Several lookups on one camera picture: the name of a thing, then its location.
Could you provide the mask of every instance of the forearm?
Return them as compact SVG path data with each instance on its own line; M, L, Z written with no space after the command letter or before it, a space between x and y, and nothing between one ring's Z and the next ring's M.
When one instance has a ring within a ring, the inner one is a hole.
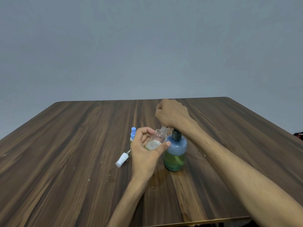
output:
M145 188L146 182L131 179L106 227L129 226Z
M301 226L303 207L191 120L180 131L205 156L230 191L261 226Z

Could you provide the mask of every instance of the hand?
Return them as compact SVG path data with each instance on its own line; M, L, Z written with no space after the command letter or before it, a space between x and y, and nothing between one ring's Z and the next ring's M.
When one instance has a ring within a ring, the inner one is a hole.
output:
M144 149L153 133L154 130L150 127L141 127L137 129L134 140L131 143L132 179L144 183L147 183L154 174L159 157L171 145L170 142L165 142L154 150L148 151Z
M187 108L174 99L163 99L157 105L156 117L164 126L177 130L180 130L185 122L192 121Z

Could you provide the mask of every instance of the white liquid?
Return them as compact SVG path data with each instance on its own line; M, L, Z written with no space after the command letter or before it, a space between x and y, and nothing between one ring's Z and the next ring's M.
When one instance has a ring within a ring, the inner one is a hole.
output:
M153 150L160 146L162 143L158 140L152 140L145 145L145 149Z

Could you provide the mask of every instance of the fist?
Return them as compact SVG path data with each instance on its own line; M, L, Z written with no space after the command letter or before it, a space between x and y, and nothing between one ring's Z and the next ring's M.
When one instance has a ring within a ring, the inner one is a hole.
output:
M156 117L164 126L178 130L184 122L191 120L187 108L174 99L163 99L157 105Z

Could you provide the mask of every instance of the gray wall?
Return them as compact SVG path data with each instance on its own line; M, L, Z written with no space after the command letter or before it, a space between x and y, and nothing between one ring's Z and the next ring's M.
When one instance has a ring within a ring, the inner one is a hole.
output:
M303 130L303 0L1 0L0 138L56 101L229 96Z

